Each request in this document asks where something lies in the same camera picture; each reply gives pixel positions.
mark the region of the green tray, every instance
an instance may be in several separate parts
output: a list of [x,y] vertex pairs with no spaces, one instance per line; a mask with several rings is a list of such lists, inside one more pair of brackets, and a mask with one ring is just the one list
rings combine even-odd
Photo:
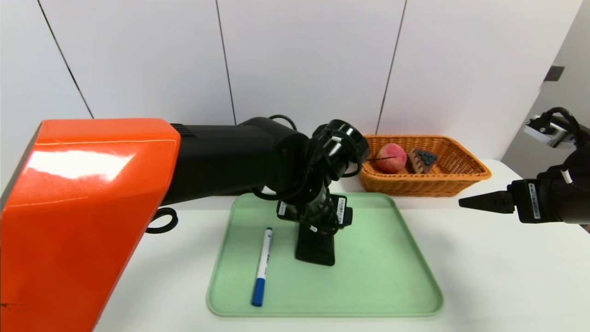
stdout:
[[[389,196],[346,193],[351,226],[338,231],[336,265],[295,259],[298,223],[276,202],[236,199],[207,293],[224,317],[399,317],[434,315],[443,295]],[[272,227],[263,306],[250,304],[266,227]]]

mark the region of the blue marker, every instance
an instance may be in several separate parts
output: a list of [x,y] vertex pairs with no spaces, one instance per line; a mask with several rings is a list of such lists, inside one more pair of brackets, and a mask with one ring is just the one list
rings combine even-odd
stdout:
[[252,305],[262,307],[264,298],[264,283],[266,282],[266,269],[268,268],[268,259],[270,257],[270,243],[273,239],[273,229],[268,227],[264,231],[264,240],[262,242],[262,252],[258,262],[258,273],[256,274],[256,284],[254,285],[254,294],[252,295]]

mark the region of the orange woven basket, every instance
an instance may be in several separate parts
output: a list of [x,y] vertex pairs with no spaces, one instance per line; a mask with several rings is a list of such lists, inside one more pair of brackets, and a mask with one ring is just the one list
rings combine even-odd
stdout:
[[439,135],[365,135],[371,154],[376,158],[387,143],[396,143],[405,151],[422,149],[438,155],[428,174],[412,174],[408,160],[397,174],[381,172],[375,161],[363,164],[360,181],[366,191],[377,191],[393,196],[455,196],[461,190],[491,177],[490,170],[473,154],[452,138]]

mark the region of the toy cake slice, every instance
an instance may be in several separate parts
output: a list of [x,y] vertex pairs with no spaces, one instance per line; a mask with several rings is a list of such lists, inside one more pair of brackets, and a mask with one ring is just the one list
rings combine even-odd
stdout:
[[426,174],[432,169],[432,166],[438,159],[438,155],[414,148],[408,153],[408,158],[416,174]]

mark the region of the red fruit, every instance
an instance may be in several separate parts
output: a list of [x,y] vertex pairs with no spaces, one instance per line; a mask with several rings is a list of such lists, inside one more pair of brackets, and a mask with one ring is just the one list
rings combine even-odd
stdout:
[[385,173],[396,174],[405,168],[408,155],[396,143],[388,143],[377,154],[377,167]]

